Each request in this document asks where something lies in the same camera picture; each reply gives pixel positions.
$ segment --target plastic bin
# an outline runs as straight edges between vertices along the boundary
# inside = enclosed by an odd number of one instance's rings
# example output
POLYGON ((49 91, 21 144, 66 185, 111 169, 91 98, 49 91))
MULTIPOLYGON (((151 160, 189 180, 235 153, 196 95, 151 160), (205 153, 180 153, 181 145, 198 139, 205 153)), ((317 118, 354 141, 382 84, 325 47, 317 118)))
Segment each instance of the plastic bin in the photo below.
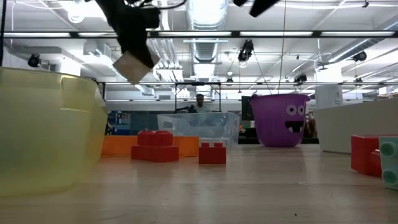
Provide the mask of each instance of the plastic bin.
POLYGON ((107 111, 95 82, 0 67, 0 196, 73 185, 101 156, 107 111))
POLYGON ((159 130, 175 136, 199 136, 201 142, 238 145, 239 116, 234 113, 186 113, 157 115, 159 130))

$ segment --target red toy block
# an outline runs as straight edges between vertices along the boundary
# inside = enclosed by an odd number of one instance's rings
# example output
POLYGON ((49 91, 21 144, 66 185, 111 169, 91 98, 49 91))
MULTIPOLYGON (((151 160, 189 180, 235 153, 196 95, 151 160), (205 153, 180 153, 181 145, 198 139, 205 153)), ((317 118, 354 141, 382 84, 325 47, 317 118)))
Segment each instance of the red toy block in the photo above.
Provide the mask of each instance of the red toy block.
POLYGON ((173 146, 173 134, 168 131, 141 131, 138 145, 131 148, 131 159, 152 162, 178 161, 178 146, 173 146))
POLYGON ((351 168, 361 174, 381 177, 379 136, 351 137, 351 168))
POLYGON ((199 147, 199 164, 226 164, 226 148, 223 143, 214 143, 214 147, 202 143, 199 147))

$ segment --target ceiling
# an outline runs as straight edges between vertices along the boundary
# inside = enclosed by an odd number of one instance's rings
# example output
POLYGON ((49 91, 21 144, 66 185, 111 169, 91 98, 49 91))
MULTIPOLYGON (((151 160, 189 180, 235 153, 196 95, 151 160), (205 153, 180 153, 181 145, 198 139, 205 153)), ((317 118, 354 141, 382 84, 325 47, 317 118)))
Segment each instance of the ceiling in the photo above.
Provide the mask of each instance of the ceiling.
MULTIPOLYGON (((168 1, 174 4, 178 0, 168 1)), ((398 1, 393 0, 371 0, 367 8, 362 8, 363 0, 288 0, 281 1, 278 5, 269 9, 257 18, 249 15, 250 4, 244 7, 229 4, 226 16, 225 30, 374 30, 380 24, 388 21, 398 14, 398 1)), ((7 4, 6 30, 7 31, 110 31, 112 28, 107 24, 100 9, 94 1, 83 2, 80 9, 86 17, 79 23, 72 23, 68 19, 68 7, 71 1, 10 1, 7 4)), ((187 30, 187 12, 185 7, 180 7, 168 12, 168 23, 171 30, 187 30)), ((220 44, 214 75, 210 81, 225 82, 229 77, 227 72, 232 72, 235 82, 282 82, 285 78, 293 79, 298 75, 295 70, 304 62, 308 81, 313 81, 315 73, 314 59, 319 59, 319 54, 328 55, 336 52, 342 47, 352 43, 356 39, 328 38, 318 39, 253 39, 255 56, 252 56, 245 68, 240 68, 235 60, 236 52, 242 47, 244 39, 222 39, 226 43, 220 44)), ((192 81, 193 63, 190 44, 184 43, 184 39, 173 39, 173 48, 178 57, 178 62, 183 69, 185 81, 192 81)), ((98 80, 116 81, 115 72, 109 65, 92 62, 94 56, 90 56, 83 47, 86 40, 83 39, 24 39, 13 40, 12 45, 8 41, 8 47, 15 49, 29 47, 59 47, 83 61, 81 74, 88 77, 96 77, 98 80)), ((109 55, 112 58, 120 56, 119 45, 116 40, 98 39, 98 45, 107 44, 113 51, 109 55)), ((398 56, 398 39, 386 39, 366 49, 368 59, 356 63, 344 60, 340 62, 344 80, 353 81, 355 75, 363 75, 366 82, 380 82, 391 77, 398 78, 398 70, 392 68, 367 78, 371 72, 381 71, 395 64, 398 56)), ((48 56, 46 60, 50 63, 61 63, 59 57, 48 56)), ((227 88, 250 89, 245 93, 251 94, 255 89, 264 89, 266 86, 253 87, 229 86, 227 88)), ((283 86, 282 88, 295 89, 294 86, 283 86)), ((373 91, 378 86, 363 88, 373 91)))

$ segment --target purple bucket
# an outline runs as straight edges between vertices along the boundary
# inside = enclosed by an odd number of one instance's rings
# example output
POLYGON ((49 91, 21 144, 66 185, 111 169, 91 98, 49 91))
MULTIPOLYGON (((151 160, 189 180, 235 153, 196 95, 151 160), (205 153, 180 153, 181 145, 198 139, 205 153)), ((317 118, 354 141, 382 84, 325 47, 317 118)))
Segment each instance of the purple bucket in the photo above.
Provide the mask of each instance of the purple bucket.
POLYGON ((257 137, 269 147, 294 147, 301 143, 307 95, 253 96, 251 105, 257 137))

